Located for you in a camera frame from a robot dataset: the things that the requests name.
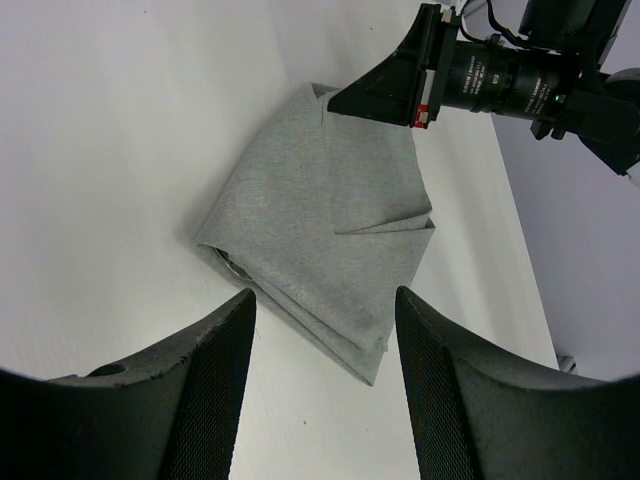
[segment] white backdrop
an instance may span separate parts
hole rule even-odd
[[[412,0],[0,2],[0,365],[86,374],[237,289],[195,230],[303,82],[389,54]],[[527,358],[554,355],[495,132],[445,109],[415,132],[436,231],[414,288]],[[374,388],[260,309],[238,479],[418,478],[392,341]]]

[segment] gray cloth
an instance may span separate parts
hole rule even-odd
[[[373,385],[433,232],[409,128],[328,113],[308,85],[258,134],[198,236]]]

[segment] red label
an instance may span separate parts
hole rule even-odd
[[[416,120],[413,122],[413,126],[416,128],[427,128],[427,116],[429,114],[429,105],[418,105],[416,111]]]

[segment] mesh surface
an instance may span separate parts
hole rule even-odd
[[[398,343],[420,476],[479,479],[451,358],[419,315],[399,300]]]
[[[253,331],[243,303],[196,350],[161,478],[229,477]]]

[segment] lens barrel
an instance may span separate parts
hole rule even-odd
[[[456,43],[442,104],[552,121],[578,78],[574,56]]]

